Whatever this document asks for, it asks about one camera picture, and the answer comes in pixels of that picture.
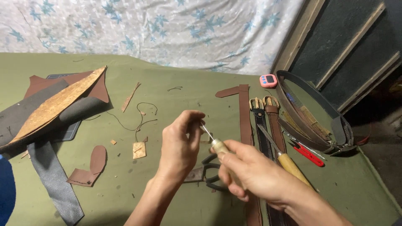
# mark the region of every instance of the metal tool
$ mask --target metal tool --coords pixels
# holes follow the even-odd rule
[[[267,139],[271,142],[274,149],[278,152],[278,160],[281,163],[282,167],[293,176],[297,177],[299,180],[303,181],[307,186],[313,188],[293,160],[286,154],[282,153],[278,146],[275,144],[274,139],[272,139],[271,135],[264,129],[263,126],[257,125],[263,134],[267,137]]]
[[[226,147],[226,145],[219,139],[214,139],[212,137],[212,135],[208,132],[207,128],[205,128],[205,126],[201,123],[202,127],[204,128],[204,130],[207,132],[207,134],[211,137],[212,139],[212,148],[215,150],[216,154],[219,155],[219,153],[229,153],[229,149]],[[240,187],[242,187],[244,190],[247,190],[247,188],[242,184],[242,182],[240,181],[240,179],[237,177],[237,175],[230,169],[228,169],[228,173],[230,175],[230,177],[232,178],[232,180],[239,185]]]
[[[296,141],[291,140],[291,142],[288,142],[288,143],[290,145],[292,145],[293,149],[295,149],[297,152],[302,154],[308,160],[313,162],[316,166],[319,166],[319,167],[324,166],[324,163],[321,161],[321,159],[317,158],[317,156],[313,155],[309,150],[305,149],[302,145],[300,145]]]
[[[302,145],[304,148],[306,148],[307,150],[311,151],[312,153],[316,154],[318,157],[324,159],[325,161],[327,161],[324,157],[322,157],[320,154],[318,154],[314,149],[311,149],[309,147],[307,147],[306,145],[300,143],[295,137],[293,137],[292,135],[290,135],[290,133],[286,132],[285,130],[282,130],[282,133],[285,134],[287,137],[289,137],[291,140],[299,143],[300,145]]]
[[[204,177],[205,177],[205,182],[206,182],[207,187],[210,187],[217,191],[227,191],[228,190],[227,187],[221,187],[221,186],[213,184],[214,182],[219,180],[218,175],[215,175],[210,178],[206,177],[207,169],[211,169],[211,168],[219,169],[220,168],[221,165],[216,164],[216,163],[210,163],[216,157],[217,157],[217,154],[211,154],[208,157],[206,157],[204,160],[202,160],[201,163],[203,166],[190,171],[190,173],[184,179],[183,183],[201,182],[201,181],[204,181]]]

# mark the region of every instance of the green tablecloth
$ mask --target green tablecloth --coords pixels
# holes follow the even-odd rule
[[[45,78],[49,74],[84,72],[104,65],[108,66],[106,87],[114,107],[109,112],[116,115],[125,127],[135,129],[140,123],[141,115],[136,109],[138,103],[153,103],[158,108],[158,114],[154,115],[155,108],[151,105],[140,105],[140,110],[146,113],[145,121],[158,120],[157,124],[145,124],[138,132],[138,140],[148,136],[148,142],[147,156],[136,161],[132,159],[135,132],[123,129],[106,112],[95,120],[83,121],[74,140],[54,145],[67,175],[75,168],[89,168],[90,155],[96,145],[107,149],[105,170],[94,187],[73,185],[85,214],[79,226],[122,225],[125,222],[147,181],[157,170],[162,129],[183,110],[196,109],[207,114],[207,128],[215,137],[240,140],[238,95],[216,98],[215,93],[239,84],[249,84],[250,99],[269,95],[259,85],[256,76],[162,67],[129,56],[0,53],[0,59],[0,110],[23,98],[29,86],[28,77],[32,75]],[[137,82],[142,85],[122,113],[120,108]],[[330,128],[330,117],[325,111],[299,87],[289,85],[317,120]],[[167,91],[175,86],[183,88]],[[208,148],[208,144],[201,144],[196,167],[208,156]],[[328,157],[326,166],[318,168],[291,147],[287,149],[318,192],[354,225],[386,226],[400,216],[400,208],[395,206],[360,152],[348,158]],[[16,156],[10,162],[15,175],[17,200],[7,225],[65,225],[30,160]],[[267,222],[264,207],[263,213]],[[243,203],[229,194],[211,193],[203,182],[199,187],[195,183],[182,185],[162,221],[164,226],[242,224]]]

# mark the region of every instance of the chisel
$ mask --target chisel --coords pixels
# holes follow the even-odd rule
[[[223,143],[221,140],[219,139],[214,139],[211,134],[208,132],[207,128],[205,128],[205,126],[201,123],[202,127],[204,127],[204,130],[207,132],[207,134],[211,137],[212,139],[212,148],[215,150],[216,154],[219,153],[229,153],[229,149],[226,147],[225,143]],[[242,184],[242,182],[240,181],[240,179],[237,177],[237,175],[230,169],[228,169],[228,173],[230,175],[230,177],[232,178],[232,180],[239,185],[242,189],[247,190],[247,188]]]
[[[274,149],[278,152],[278,160],[281,163],[282,167],[289,173],[291,173],[293,176],[297,177],[299,180],[303,181],[307,186],[313,188],[311,184],[308,182],[308,180],[304,177],[304,175],[301,173],[299,168],[296,166],[296,164],[293,162],[293,160],[286,154],[281,152],[281,150],[278,148],[278,146],[275,144],[274,140],[272,139],[271,135],[265,130],[265,128],[262,125],[257,124],[258,128],[263,132],[265,137],[271,142],[272,146]]]

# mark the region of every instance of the blue cloth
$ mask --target blue cloth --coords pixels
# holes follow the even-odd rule
[[[15,206],[15,181],[9,161],[0,154],[0,226],[6,225]]]

